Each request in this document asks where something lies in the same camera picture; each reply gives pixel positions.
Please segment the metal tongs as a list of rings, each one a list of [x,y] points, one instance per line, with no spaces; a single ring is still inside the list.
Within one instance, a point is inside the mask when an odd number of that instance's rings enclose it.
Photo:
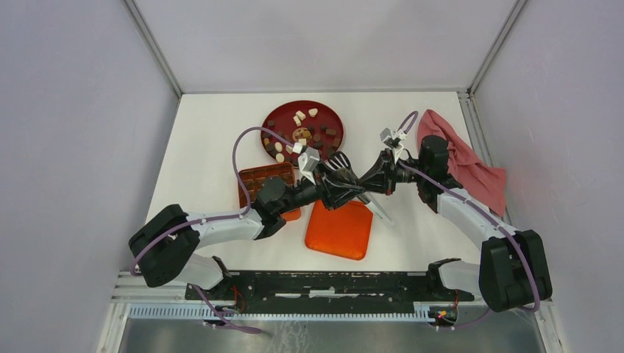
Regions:
[[[392,218],[370,192],[366,191],[359,193],[357,196],[351,196],[350,200],[356,200],[364,204],[387,228],[392,228],[394,226]]]

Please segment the orange chocolate box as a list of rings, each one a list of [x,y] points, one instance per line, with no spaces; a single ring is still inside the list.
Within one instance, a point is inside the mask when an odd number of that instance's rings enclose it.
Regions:
[[[296,181],[294,167],[288,162],[243,169],[238,172],[238,175],[243,181],[244,188],[247,190],[251,202],[255,200],[258,191],[261,189],[264,182],[270,177],[279,177],[291,187],[294,186],[294,182]],[[238,199],[240,208],[244,208],[248,205],[246,196],[244,195],[244,190],[240,185],[238,186]],[[287,222],[296,221],[301,217],[301,215],[301,209],[297,208],[284,213],[283,218]]]

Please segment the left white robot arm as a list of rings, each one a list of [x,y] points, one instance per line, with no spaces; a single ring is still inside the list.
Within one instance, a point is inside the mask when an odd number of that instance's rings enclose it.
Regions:
[[[285,213],[317,201],[336,210],[353,199],[370,200],[349,168],[315,162],[311,177],[294,184],[280,176],[268,176],[255,199],[237,211],[193,214],[179,204],[170,204],[130,238],[131,272],[143,277],[150,288],[179,280],[198,285],[212,299],[223,299],[231,290],[225,265],[218,257],[198,255],[197,249],[269,238],[286,225]]]

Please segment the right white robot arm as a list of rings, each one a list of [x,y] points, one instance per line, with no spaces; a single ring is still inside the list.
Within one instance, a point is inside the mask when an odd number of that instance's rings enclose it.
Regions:
[[[389,129],[382,133],[386,148],[359,179],[360,185],[390,195],[398,183],[415,183],[422,202],[458,227],[480,252],[478,263],[458,258],[431,263],[425,280],[427,295],[443,300],[454,290],[462,290],[481,297],[496,313],[538,310],[553,295],[541,236],[503,222],[469,194],[449,172],[444,138],[426,136],[418,157],[403,159],[404,138],[404,133]]]

